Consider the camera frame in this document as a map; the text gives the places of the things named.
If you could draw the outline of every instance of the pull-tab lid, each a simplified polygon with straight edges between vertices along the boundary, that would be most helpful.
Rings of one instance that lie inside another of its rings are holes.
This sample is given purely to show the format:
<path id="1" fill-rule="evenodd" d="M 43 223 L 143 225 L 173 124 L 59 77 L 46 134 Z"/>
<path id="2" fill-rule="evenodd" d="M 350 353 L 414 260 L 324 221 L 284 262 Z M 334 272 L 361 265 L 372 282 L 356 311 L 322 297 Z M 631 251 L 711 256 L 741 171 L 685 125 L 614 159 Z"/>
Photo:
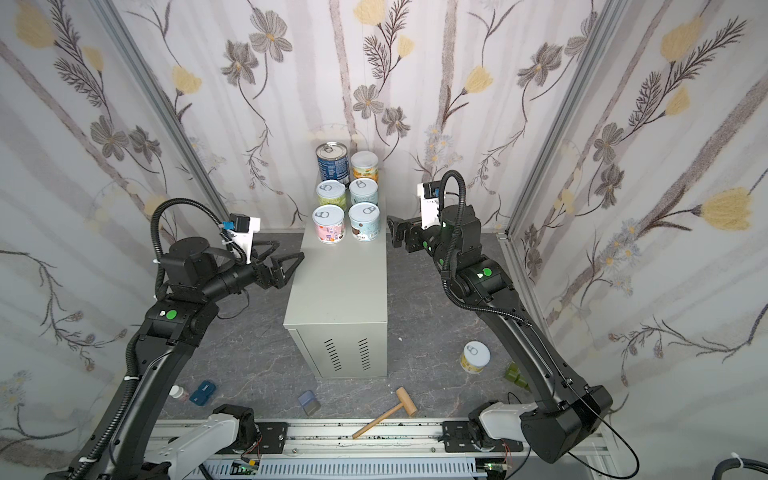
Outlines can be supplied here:
<path id="1" fill-rule="evenodd" d="M 353 167 L 371 168 L 379 164 L 379 157 L 372 151 L 359 151 L 349 159 Z"/>
<path id="2" fill-rule="evenodd" d="M 360 202 L 349 209 L 349 219 L 353 222 L 368 223 L 378 218 L 379 208 L 370 202 Z"/>
<path id="3" fill-rule="evenodd" d="M 344 221 L 344 210 L 336 205 L 323 205 L 312 213 L 312 220 L 321 227 L 338 225 Z"/>
<path id="4" fill-rule="evenodd" d="M 344 192 L 346 187 L 338 180 L 326 180 L 317 186 L 317 195 L 322 198 L 339 198 Z"/>
<path id="5" fill-rule="evenodd" d="M 349 191 L 358 197 L 373 195 L 379 189 L 379 185 L 370 178 L 358 178 L 349 182 Z"/>
<path id="6" fill-rule="evenodd" d="M 491 351 L 476 340 L 464 345 L 464 357 L 474 366 L 483 367 L 491 361 Z"/>
<path id="7" fill-rule="evenodd" d="M 315 153 L 324 160 L 339 160 L 346 155 L 346 145 L 337 141 L 329 141 L 320 145 Z"/>

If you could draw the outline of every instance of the blue box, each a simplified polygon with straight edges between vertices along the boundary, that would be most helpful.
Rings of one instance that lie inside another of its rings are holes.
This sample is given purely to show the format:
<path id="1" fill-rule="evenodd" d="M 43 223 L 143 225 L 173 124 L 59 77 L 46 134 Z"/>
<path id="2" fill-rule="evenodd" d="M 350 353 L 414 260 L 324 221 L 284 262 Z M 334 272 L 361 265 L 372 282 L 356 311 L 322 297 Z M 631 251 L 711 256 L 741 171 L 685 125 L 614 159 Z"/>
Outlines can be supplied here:
<path id="1" fill-rule="evenodd" d="M 195 405 L 204 406 L 210 400 L 210 396 L 216 392 L 216 386 L 210 380 L 204 380 L 197 390 L 190 395 L 190 402 Z"/>

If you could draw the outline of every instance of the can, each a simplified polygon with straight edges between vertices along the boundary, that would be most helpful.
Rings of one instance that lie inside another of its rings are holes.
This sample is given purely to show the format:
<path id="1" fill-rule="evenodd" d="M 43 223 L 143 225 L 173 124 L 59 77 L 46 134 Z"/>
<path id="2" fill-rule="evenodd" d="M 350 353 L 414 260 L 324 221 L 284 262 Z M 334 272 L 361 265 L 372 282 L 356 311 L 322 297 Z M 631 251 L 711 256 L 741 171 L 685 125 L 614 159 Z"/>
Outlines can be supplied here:
<path id="1" fill-rule="evenodd" d="M 323 243 L 338 243 L 344 238 L 344 210 L 336 205 L 321 205 L 312 213 L 317 237 Z"/>
<path id="2" fill-rule="evenodd" d="M 484 344 L 472 341 L 464 345 L 458 362 L 467 373 L 480 373 L 491 361 L 491 351 Z"/>
<path id="3" fill-rule="evenodd" d="M 346 210 L 346 187 L 338 180 L 326 180 L 317 186 L 320 205 L 338 205 Z"/>
<path id="4" fill-rule="evenodd" d="M 370 178 L 358 178 L 349 182 L 349 198 L 352 205 L 368 202 L 379 204 L 379 185 Z"/>
<path id="5" fill-rule="evenodd" d="M 370 178 L 379 182 L 379 157 L 372 151 L 359 151 L 349 159 L 355 178 Z"/>
<path id="6" fill-rule="evenodd" d="M 373 240 L 379 235 L 379 208 L 369 202 L 354 204 L 349 208 L 349 223 L 357 240 Z"/>
<path id="7" fill-rule="evenodd" d="M 349 183 L 346 152 L 346 145 L 337 141 L 326 142 L 315 150 L 320 176 L 323 180 L 338 180 L 345 185 Z"/>

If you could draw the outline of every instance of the cable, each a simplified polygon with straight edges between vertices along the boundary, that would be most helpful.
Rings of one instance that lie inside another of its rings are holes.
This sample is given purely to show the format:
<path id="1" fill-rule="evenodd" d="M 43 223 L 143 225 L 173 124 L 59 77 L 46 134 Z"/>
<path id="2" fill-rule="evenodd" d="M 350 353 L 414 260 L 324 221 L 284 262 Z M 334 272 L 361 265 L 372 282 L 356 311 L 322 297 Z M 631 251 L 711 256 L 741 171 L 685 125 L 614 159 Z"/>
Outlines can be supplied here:
<path id="1" fill-rule="evenodd" d="M 245 290 L 245 289 L 243 289 L 243 291 L 245 292 L 245 297 L 246 297 L 247 302 L 246 302 L 245 306 L 240 309 L 240 312 L 237 312 L 237 313 L 235 313 L 232 316 L 216 315 L 216 318 L 218 318 L 219 320 L 232 320 L 234 317 L 236 317 L 236 316 L 240 315 L 242 312 L 244 312 L 245 309 L 250 306 L 250 293 L 248 293 L 248 290 Z"/>
<path id="2" fill-rule="evenodd" d="M 214 479 L 214 477 L 212 477 L 212 476 L 210 475 L 210 472 L 209 472 L 209 471 L 208 471 L 208 469 L 205 467 L 205 465 L 203 465 L 203 464 L 201 463 L 201 464 L 199 464 L 197 467 L 200 469 L 200 473 L 202 473 L 202 474 L 203 474 L 203 478 L 205 478 L 205 480 L 215 480 L 215 479 Z"/>
<path id="3" fill-rule="evenodd" d="M 85 477 L 85 474 L 91 470 L 93 464 L 98 461 L 101 454 L 104 453 L 104 449 L 107 448 L 107 444 L 112 440 L 112 435 L 118 427 L 119 423 L 122 423 L 123 417 L 128 410 L 128 406 L 136 393 L 136 388 L 139 382 L 139 366 L 136 360 L 136 343 L 139 341 L 139 334 L 136 332 L 128 344 L 125 346 L 125 390 L 123 391 L 123 398 L 120 401 L 117 411 L 112 416 L 107 428 L 101 433 L 101 437 L 96 441 L 91 451 L 86 455 L 85 462 L 80 462 L 80 465 L 74 472 L 69 475 L 69 480 L 81 480 Z"/>
<path id="4" fill-rule="evenodd" d="M 451 241 L 450 241 L 450 243 L 448 245 L 448 249 L 445 251 L 445 261 L 443 262 L 442 269 L 440 271 L 440 278 L 442 280 L 443 292 L 445 292 L 445 295 L 448 297 L 448 300 L 450 300 L 451 303 L 456 305 L 458 308 L 461 308 L 461 309 L 464 309 L 464 310 L 470 310 L 470 311 L 476 312 L 476 313 L 477 312 L 492 313 L 494 315 L 499 315 L 499 316 L 502 316 L 502 317 L 508 317 L 508 318 L 511 318 L 511 319 L 515 320 L 515 322 L 521 328 L 523 326 L 527 326 L 527 327 L 531 328 L 531 331 L 536 335 L 536 338 L 538 339 L 539 343 L 541 344 L 541 347 L 547 353 L 547 356 L 549 357 L 550 361 L 552 362 L 552 365 L 554 365 L 555 369 L 560 374 L 560 377 L 562 379 L 565 379 L 565 375 L 560 370 L 560 367 L 558 366 L 558 363 L 555 362 L 555 360 L 552 358 L 552 354 L 549 352 L 549 349 L 547 349 L 546 344 L 544 343 L 544 341 L 541 339 L 541 337 L 536 332 L 536 329 L 532 328 L 532 324 L 531 324 L 530 321 L 522 318 L 521 316 L 515 315 L 514 313 L 506 312 L 506 311 L 501 310 L 501 309 L 492 308 L 492 307 L 485 307 L 485 306 L 468 305 L 467 303 L 462 302 L 451 291 L 451 285 L 450 285 L 450 282 L 451 282 L 450 263 L 451 263 L 451 260 L 452 260 L 453 250 L 456 248 L 456 244 L 458 243 L 458 237 L 460 235 L 460 230 L 461 230 L 460 226 L 462 225 L 462 221 L 464 220 L 464 209 L 465 209 L 465 205 L 466 205 L 466 195 L 467 195 L 467 191 L 466 191 L 466 187 L 465 187 L 465 183 L 464 183 L 464 178 L 462 177 L 462 175 L 458 171 L 456 171 L 456 170 L 449 170 L 449 171 L 445 172 L 445 174 L 442 176 L 442 179 L 440 180 L 440 195 L 439 195 L 439 201 L 438 201 L 438 204 L 439 204 L 438 212 L 442 212 L 442 209 L 445 206 L 445 196 L 444 196 L 443 193 L 445 192 L 445 185 L 448 183 L 448 180 L 451 177 L 453 177 L 456 180 L 456 183 L 458 184 L 458 207 L 457 207 L 457 211 L 456 211 L 455 227 L 453 228 L 453 232 L 451 234 Z M 603 422 L 627 446 L 627 448 L 629 448 L 630 452 L 632 452 L 632 455 L 634 456 L 634 461 L 637 463 L 637 465 L 635 466 L 634 472 L 632 472 L 631 475 L 624 476 L 624 477 L 617 477 L 617 476 L 613 476 L 613 475 L 610 475 L 610 474 L 605 473 L 605 472 L 600 472 L 599 470 L 596 470 L 595 468 L 592 468 L 590 465 L 584 463 L 580 458 L 576 457 L 575 455 L 571 454 L 570 452 L 568 452 L 568 454 L 571 455 L 572 457 L 576 458 L 579 462 L 581 462 L 582 464 L 587 466 L 589 469 L 594 470 L 595 472 L 600 473 L 601 475 L 605 475 L 605 476 L 607 476 L 609 478 L 616 478 L 617 480 L 627 480 L 627 479 L 633 478 L 635 475 L 637 475 L 637 473 L 640 471 L 640 459 L 637 457 L 637 453 L 635 453 L 635 451 L 632 449 L 632 447 L 629 445 L 629 443 L 627 443 L 627 441 L 624 440 L 624 437 L 619 435 L 619 433 L 616 430 L 614 430 L 614 428 L 611 425 L 609 425 L 607 422 L 605 422 L 605 420 L 603 420 L 600 417 L 600 415 L 598 415 L 598 413 L 595 412 L 592 409 L 592 407 L 590 407 L 589 404 L 586 403 L 581 398 L 581 395 L 579 395 L 579 393 L 576 392 L 576 390 L 573 388 L 573 386 L 571 386 L 571 384 L 566 382 L 565 385 L 567 385 L 568 388 L 571 389 L 571 391 L 576 395 L 577 399 L 581 400 L 581 402 L 584 403 L 587 406 L 587 408 L 590 410 L 590 412 L 592 412 L 595 415 L 596 419 L 598 419 L 601 422 Z M 553 392 L 554 392 L 554 378 L 552 379 L 552 389 L 553 389 Z"/>
<path id="5" fill-rule="evenodd" d="M 253 445 L 251 445 L 251 446 L 250 446 L 250 448 L 249 448 L 247 451 L 243 452 L 243 454 L 242 454 L 242 455 L 240 455 L 240 460 L 242 460 L 242 461 L 243 461 L 243 462 L 245 462 L 246 464 L 250 465 L 250 462 L 251 462 L 251 461 L 250 461 L 249 459 L 245 458 L 245 455 L 248 455 L 248 454 L 249 454 L 249 453 L 251 453 L 251 452 L 252 452 L 252 451 L 253 451 L 253 450 L 254 450 L 256 447 L 258 447 L 258 446 L 259 446 L 259 444 L 261 443 L 261 440 L 262 440 L 263 438 L 264 438 L 264 435 L 259 435 L 259 439 L 258 439 L 258 441 L 256 441 L 256 442 L 255 442 Z M 257 454 L 257 458 L 259 459 L 259 463 L 261 463 L 261 454 L 260 454 L 260 453 L 258 453 L 258 454 Z"/>
<path id="6" fill-rule="evenodd" d="M 512 477 L 512 476 L 513 476 L 515 473 L 517 473 L 517 472 L 520 472 L 520 468 L 523 468 L 523 466 L 525 465 L 525 463 L 528 461 L 528 457 L 530 457 L 530 456 L 531 456 L 531 450 L 533 450 L 533 447 L 531 447 L 531 446 L 529 445 L 529 446 L 528 446 L 528 453 L 527 453 L 527 454 L 525 454 L 525 459 L 523 460 L 523 462 L 520 464 L 520 466 L 519 466 L 519 467 L 517 467 L 517 468 L 515 469 L 515 471 L 514 471 L 514 472 L 510 473 L 509 475 L 507 475 L 507 477 L 506 477 L 504 480 L 509 480 L 509 479 L 510 479 L 510 478 L 511 478 L 511 477 Z"/>
<path id="7" fill-rule="evenodd" d="M 154 248 L 154 255 L 158 261 L 157 277 L 154 281 L 154 294 L 156 297 L 160 297 L 161 287 L 163 286 L 163 281 L 165 280 L 165 269 L 159 264 L 160 258 L 163 256 L 163 245 L 160 243 L 160 218 L 168 207 L 179 204 L 196 207 L 197 209 L 202 210 L 206 215 L 208 215 L 208 217 L 210 217 L 211 220 L 214 221 L 216 226 L 221 229 L 219 235 L 221 235 L 221 238 L 224 239 L 224 243 L 227 245 L 227 249 L 230 250 L 230 248 L 234 248 L 237 251 L 239 257 L 237 258 L 236 263 L 238 265 L 245 263 L 247 258 L 245 250 L 243 250 L 240 245 L 232 241 L 232 237 L 230 236 L 229 231 L 222 227 L 219 217 L 217 217 L 216 214 L 210 210 L 210 208 L 206 207 L 198 201 L 191 200 L 189 198 L 171 198 L 170 200 L 166 200 L 157 206 L 157 209 L 155 209 L 154 213 L 152 214 L 149 225 L 149 234 L 150 238 L 152 239 L 152 247 Z"/>
<path id="8" fill-rule="evenodd" d="M 166 352 L 166 353 L 158 356 L 156 359 L 152 360 L 150 362 L 150 364 L 147 365 L 147 368 L 144 369 L 144 375 L 141 377 L 141 380 L 139 380 L 139 384 L 136 386 L 136 391 L 137 392 L 139 391 L 141 386 L 144 384 L 144 379 L 146 378 L 146 375 L 147 375 L 146 372 L 148 372 L 154 366 L 155 363 L 159 362 L 161 359 L 163 359 L 163 358 L 165 358 L 165 357 L 167 357 L 169 355 L 170 355 L 170 352 Z M 131 407 L 134 406 L 134 400 L 135 400 L 135 397 L 133 399 L 131 399 L 131 403 L 128 404 L 128 408 L 126 409 L 126 411 L 130 410 Z M 120 420 L 120 423 L 118 424 L 118 427 L 114 430 L 114 434 L 112 435 L 112 438 L 110 439 L 109 446 L 108 446 L 109 460 L 110 460 L 110 462 L 112 462 L 112 465 L 114 465 L 115 467 L 118 466 L 118 463 L 114 460 L 114 437 L 118 436 L 120 431 L 123 429 L 123 421 L 124 420 L 125 420 L 125 417 L 123 417 Z"/>
<path id="9" fill-rule="evenodd" d="M 729 458 L 717 464 L 712 474 L 712 480 L 720 480 L 723 477 L 723 473 L 732 468 L 747 468 L 748 470 L 755 470 L 756 472 L 768 475 L 768 463 L 752 460 L 751 458 Z"/>
<path id="10" fill-rule="evenodd" d="M 541 347 L 542 347 L 542 348 L 544 348 L 544 351 L 547 353 L 547 356 L 549 356 L 549 360 L 552 362 L 552 365 L 554 365 L 555 369 L 558 371 L 558 374 L 560 374 L 560 377 L 561 377 L 562 379 L 564 379 L 564 378 L 565 378 L 565 375 L 564 375 L 564 374 L 563 374 L 563 372 L 560 370 L 560 366 L 558 366 L 558 363 L 557 363 L 557 362 L 555 362 L 555 360 L 552 358 L 552 354 L 551 354 L 551 353 L 549 353 L 549 350 L 547 349 L 547 346 L 544 344 L 544 340 L 542 340 L 542 339 L 541 339 L 541 337 L 538 335 L 538 333 L 536 333 L 536 330 L 533 330 L 533 329 L 531 329 L 531 331 L 534 333 L 534 335 L 536 335 L 536 338 L 538 339 L 539 343 L 541 344 Z M 581 398 L 581 396 L 578 394 L 578 392 L 576 392 L 576 390 L 573 388 L 573 386 L 572 386 L 570 383 L 568 383 L 568 382 L 565 382 L 565 385 L 566 385 L 566 386 L 568 386 L 568 388 L 569 388 L 569 389 L 571 389 L 571 391 L 574 393 L 574 395 L 576 395 L 576 398 L 577 398 L 577 399 L 581 400 L 581 403 L 584 403 L 584 405 L 585 405 L 585 406 L 586 406 L 586 407 L 589 409 L 589 411 L 590 411 L 590 412 L 592 412 L 592 413 L 594 414 L 594 416 L 595 416 L 595 418 L 596 418 L 596 419 L 600 420 L 600 421 L 603 423 L 603 425 L 607 426 L 607 427 L 608 427 L 608 428 L 609 428 L 609 429 L 610 429 L 610 430 L 611 430 L 611 431 L 614 433 L 614 435 L 616 435 L 616 436 L 619 438 L 619 440 L 621 440 L 621 442 L 622 442 L 622 443 L 624 443 L 624 444 L 627 446 L 627 448 L 629 449 L 629 451 L 630 451 L 630 452 L 632 452 L 632 456 L 634 456 L 634 461 L 635 461 L 635 464 L 636 464 L 636 465 L 635 465 L 635 468 L 634 468 L 634 472 L 632 472 L 631 474 L 629 474 L 629 475 L 627 475 L 627 476 L 624 476 L 624 477 L 617 477 L 617 476 L 615 476 L 615 475 L 611 475 L 611 474 L 609 474 L 609 473 L 601 472 L 600 470 L 597 470 L 596 468 L 593 468 L 591 465 L 589 465 L 588 463 L 586 463 L 586 462 L 584 462 L 583 460 L 581 460 L 581 458 L 578 458 L 576 455 L 574 455 L 574 454 L 572 454 L 572 453 L 570 453 L 570 452 L 568 452 L 568 454 L 569 454 L 571 457 L 573 457 L 573 458 L 576 458 L 576 459 L 579 461 L 579 463 L 581 463 L 581 464 L 582 464 L 582 465 L 584 465 L 585 467 L 589 468 L 590 470 L 592 470 L 592 471 L 594 471 L 594 472 L 597 472 L 597 473 L 599 473 L 600 475 L 605 475 L 605 476 L 606 476 L 606 477 L 608 477 L 608 478 L 616 478 L 617 480 L 627 480 L 628 478 L 632 478 L 632 477 L 634 477 L 635 475 L 637 475 L 637 473 L 640 471 L 640 459 L 637 457 L 637 453 L 635 453 L 634 449 L 633 449 L 633 448 L 630 446 L 630 444 L 629 444 L 629 443 L 628 443 L 626 440 L 624 440 L 624 437 L 623 437 L 623 436 L 621 436 L 621 435 L 619 434 L 619 432 L 617 432 L 617 431 L 616 431 L 616 430 L 615 430 L 615 429 L 614 429 L 614 428 L 611 426 L 611 424 L 609 424 L 608 422 L 606 422 L 605 420 L 603 420 L 603 419 L 602 419 L 602 418 L 601 418 L 601 417 L 598 415 L 598 413 L 597 413 L 597 412 L 595 412 L 595 411 L 592 409 L 592 407 L 590 407 L 590 406 L 589 406 L 589 404 L 588 404 L 588 403 L 586 403 L 586 402 L 585 402 L 585 401 L 584 401 L 584 400 Z"/>

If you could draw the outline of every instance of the marble floor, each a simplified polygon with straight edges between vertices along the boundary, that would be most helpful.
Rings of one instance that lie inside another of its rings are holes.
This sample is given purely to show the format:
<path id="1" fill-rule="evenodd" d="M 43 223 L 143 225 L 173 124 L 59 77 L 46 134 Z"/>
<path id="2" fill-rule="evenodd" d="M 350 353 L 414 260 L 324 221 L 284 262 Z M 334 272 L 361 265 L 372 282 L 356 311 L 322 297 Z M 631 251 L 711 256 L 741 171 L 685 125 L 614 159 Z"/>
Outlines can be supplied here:
<path id="1" fill-rule="evenodd" d="M 299 250 L 302 234 L 258 237 L 279 240 L 277 253 L 290 253 Z M 483 234 L 482 242 L 483 252 L 503 265 L 495 235 Z M 507 392 L 531 401 L 530 393 L 503 378 L 510 359 L 493 333 L 445 297 L 432 259 L 423 252 L 387 249 L 389 378 L 316 379 L 283 328 L 290 285 L 266 291 L 251 286 L 250 305 L 236 318 L 211 324 L 177 380 L 187 390 L 210 380 L 217 385 L 214 397 L 204 407 L 169 397 L 161 418 L 202 419 L 222 403 L 249 406 L 257 418 L 306 418 L 298 401 L 306 390 L 313 390 L 322 405 L 313 418 L 376 417 L 397 404 L 394 392 L 400 386 L 421 417 L 467 416 L 489 399 L 505 400 Z M 232 316 L 246 302 L 245 295 L 232 296 L 220 303 L 220 315 Z M 470 340 L 491 350 L 490 364 L 478 375 L 458 364 Z"/>

